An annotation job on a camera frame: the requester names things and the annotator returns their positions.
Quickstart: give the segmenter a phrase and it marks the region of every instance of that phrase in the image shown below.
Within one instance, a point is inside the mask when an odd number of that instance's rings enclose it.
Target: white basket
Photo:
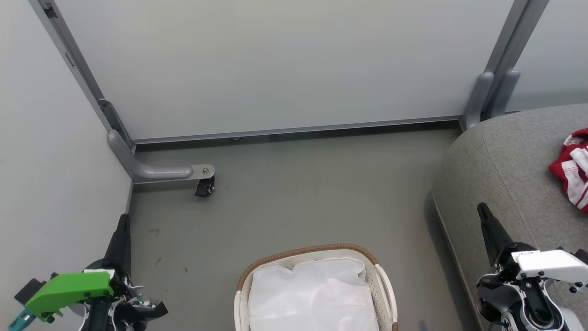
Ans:
[[[313,246],[303,249],[291,250],[284,253],[272,255],[251,264],[237,285],[235,294],[235,330],[249,331],[249,291],[253,282],[253,272],[261,267],[282,266],[289,269],[295,265],[331,259],[334,257],[350,257],[360,260],[366,266],[366,281],[372,292],[372,300],[376,309],[377,324],[380,331],[398,331],[398,310],[392,285],[386,272],[377,263],[374,256],[366,249],[352,244],[333,244]]]

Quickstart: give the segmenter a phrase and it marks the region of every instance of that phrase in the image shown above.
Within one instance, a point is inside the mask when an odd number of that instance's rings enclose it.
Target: gray floor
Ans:
[[[154,164],[204,162],[217,170],[216,192],[206,199],[193,196],[195,183],[133,193],[133,279],[170,311],[149,329],[234,330],[235,287],[252,262],[305,246],[354,243],[388,273],[401,329],[475,330],[427,200],[457,128],[370,132],[138,153]]]

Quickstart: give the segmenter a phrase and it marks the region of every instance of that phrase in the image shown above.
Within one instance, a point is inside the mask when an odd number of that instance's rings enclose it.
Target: red and white striped cloth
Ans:
[[[588,214],[588,128],[574,132],[563,142],[562,154],[549,165],[549,171],[563,181],[570,202]]]

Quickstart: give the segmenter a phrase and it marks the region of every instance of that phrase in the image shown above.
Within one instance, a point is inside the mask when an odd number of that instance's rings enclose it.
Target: white partition panel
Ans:
[[[459,116],[512,0],[56,0],[134,140]]]
[[[588,102],[588,2],[552,0],[521,54],[507,111]]]
[[[13,296],[29,280],[80,272],[104,256],[131,179],[31,4],[5,0],[2,12],[0,320],[6,329],[23,309]],[[64,313],[27,330],[77,330],[82,318]]]

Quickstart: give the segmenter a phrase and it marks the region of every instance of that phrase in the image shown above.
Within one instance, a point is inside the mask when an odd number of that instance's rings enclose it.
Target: gray sofa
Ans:
[[[433,198],[472,306],[489,271],[476,206],[485,202],[514,241],[539,250],[588,250],[588,215],[563,194],[547,166],[572,132],[588,127],[588,104],[504,115],[467,130],[451,146],[433,183]],[[552,299],[588,330],[588,289],[555,283]],[[488,324],[477,314],[480,327]]]

